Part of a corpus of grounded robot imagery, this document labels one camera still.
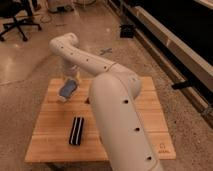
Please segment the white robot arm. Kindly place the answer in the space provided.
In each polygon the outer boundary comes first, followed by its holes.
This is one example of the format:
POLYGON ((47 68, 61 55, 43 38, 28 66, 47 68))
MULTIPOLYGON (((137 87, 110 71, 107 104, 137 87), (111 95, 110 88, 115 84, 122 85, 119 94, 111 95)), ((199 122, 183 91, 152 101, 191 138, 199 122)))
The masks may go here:
POLYGON ((77 44, 77 36, 68 33, 53 38, 49 46, 94 76, 89 102, 113 171, 164 171, 135 106, 140 77, 117 62, 79 49, 77 44))

